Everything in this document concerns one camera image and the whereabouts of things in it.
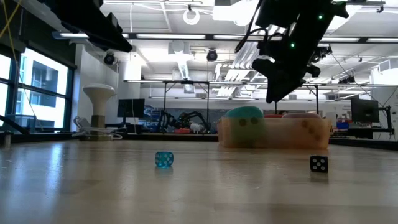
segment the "die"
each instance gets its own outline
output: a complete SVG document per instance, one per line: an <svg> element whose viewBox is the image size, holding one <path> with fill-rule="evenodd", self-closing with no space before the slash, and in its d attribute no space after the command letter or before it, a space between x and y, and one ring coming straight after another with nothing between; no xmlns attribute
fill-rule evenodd
<svg viewBox="0 0 398 224"><path fill-rule="evenodd" d="M155 164L158 167L170 167L173 164L174 155L171 152L156 152Z"/></svg>
<svg viewBox="0 0 398 224"><path fill-rule="evenodd" d="M327 156L310 156L310 168L312 172L327 173L328 157Z"/></svg>

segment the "blue translucent die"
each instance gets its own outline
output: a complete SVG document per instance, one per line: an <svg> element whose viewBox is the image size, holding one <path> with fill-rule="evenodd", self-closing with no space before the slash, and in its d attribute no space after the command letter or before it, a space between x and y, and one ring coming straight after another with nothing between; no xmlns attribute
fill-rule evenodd
<svg viewBox="0 0 398 224"><path fill-rule="evenodd" d="M158 167L169 167L173 164L174 155L171 152L156 152L155 163Z"/></svg>

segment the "security camera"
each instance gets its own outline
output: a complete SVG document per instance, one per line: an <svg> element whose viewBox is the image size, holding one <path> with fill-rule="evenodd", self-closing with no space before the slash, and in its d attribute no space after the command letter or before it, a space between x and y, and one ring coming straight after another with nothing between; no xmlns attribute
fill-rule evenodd
<svg viewBox="0 0 398 224"><path fill-rule="evenodd" d="M215 60L217 60L217 52L215 49L210 49L207 53L207 61L214 62Z"/></svg>
<svg viewBox="0 0 398 224"><path fill-rule="evenodd" d="M106 56L104 58L104 63L107 65L114 65L116 64L117 60L114 57L114 53L113 52L108 52L106 53Z"/></svg>

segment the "red object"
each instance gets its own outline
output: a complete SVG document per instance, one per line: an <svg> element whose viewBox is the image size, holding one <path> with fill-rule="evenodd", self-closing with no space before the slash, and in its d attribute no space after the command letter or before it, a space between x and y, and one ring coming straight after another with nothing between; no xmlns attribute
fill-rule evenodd
<svg viewBox="0 0 398 224"><path fill-rule="evenodd" d="M180 128L178 130L174 130L174 133L189 134L191 133L191 130L189 130L188 128Z"/></svg>
<svg viewBox="0 0 398 224"><path fill-rule="evenodd" d="M283 115L279 115L279 114L267 114L264 115L265 118L282 118Z"/></svg>

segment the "green plush toy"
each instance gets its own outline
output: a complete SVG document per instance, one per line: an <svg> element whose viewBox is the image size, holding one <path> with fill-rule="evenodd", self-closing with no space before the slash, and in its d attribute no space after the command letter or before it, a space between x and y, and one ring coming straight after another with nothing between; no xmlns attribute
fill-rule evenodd
<svg viewBox="0 0 398 224"><path fill-rule="evenodd" d="M232 109L224 117L231 121L231 139L234 144L253 147L264 137L264 117L262 111L255 106Z"/></svg>

